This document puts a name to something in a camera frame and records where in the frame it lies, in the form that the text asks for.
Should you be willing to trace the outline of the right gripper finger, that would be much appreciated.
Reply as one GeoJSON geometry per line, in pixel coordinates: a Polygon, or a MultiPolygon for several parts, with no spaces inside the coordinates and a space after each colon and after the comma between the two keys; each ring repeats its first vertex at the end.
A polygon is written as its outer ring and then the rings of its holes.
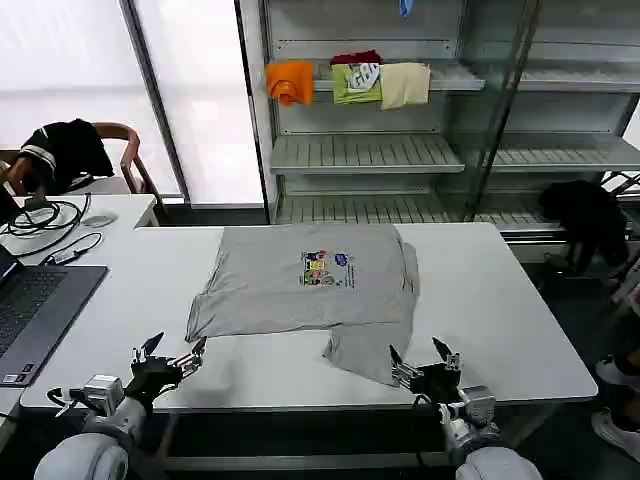
{"type": "Polygon", "coordinates": [[[405,363],[393,345],[389,346],[389,352],[392,363],[392,378],[399,386],[405,389],[411,389],[413,382],[419,378],[419,371],[415,367],[405,363]]]}
{"type": "Polygon", "coordinates": [[[461,355],[458,352],[453,352],[445,342],[436,337],[433,337],[432,341],[442,359],[444,368],[448,371],[460,371],[461,355]]]}

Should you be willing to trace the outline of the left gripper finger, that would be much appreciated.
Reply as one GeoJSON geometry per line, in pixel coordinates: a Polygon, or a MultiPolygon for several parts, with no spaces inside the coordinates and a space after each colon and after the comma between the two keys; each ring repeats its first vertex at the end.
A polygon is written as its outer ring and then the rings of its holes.
{"type": "Polygon", "coordinates": [[[188,377],[195,373],[203,364],[207,339],[200,338],[191,351],[172,361],[172,366],[179,369],[183,377],[188,377]]]}
{"type": "Polygon", "coordinates": [[[132,352],[132,361],[145,362],[150,358],[161,342],[163,336],[164,333],[159,332],[158,334],[148,338],[140,347],[134,348],[132,352]]]}

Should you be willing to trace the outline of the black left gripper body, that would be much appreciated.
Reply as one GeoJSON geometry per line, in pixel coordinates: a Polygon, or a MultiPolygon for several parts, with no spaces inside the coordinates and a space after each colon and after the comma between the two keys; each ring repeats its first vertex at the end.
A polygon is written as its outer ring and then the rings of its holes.
{"type": "Polygon", "coordinates": [[[172,389],[182,381],[179,367],[169,364],[168,357],[147,357],[131,363],[132,380],[124,389],[127,398],[138,401],[147,413],[153,410],[153,402],[166,389],[172,389]]]}

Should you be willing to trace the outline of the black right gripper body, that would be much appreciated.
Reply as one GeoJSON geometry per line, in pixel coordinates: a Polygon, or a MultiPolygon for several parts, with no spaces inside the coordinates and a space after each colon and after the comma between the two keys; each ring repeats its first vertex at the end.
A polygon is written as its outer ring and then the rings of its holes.
{"type": "Polygon", "coordinates": [[[458,402],[460,370],[451,370],[445,363],[419,366],[420,375],[410,380],[409,390],[414,394],[424,394],[434,403],[458,402]]]}

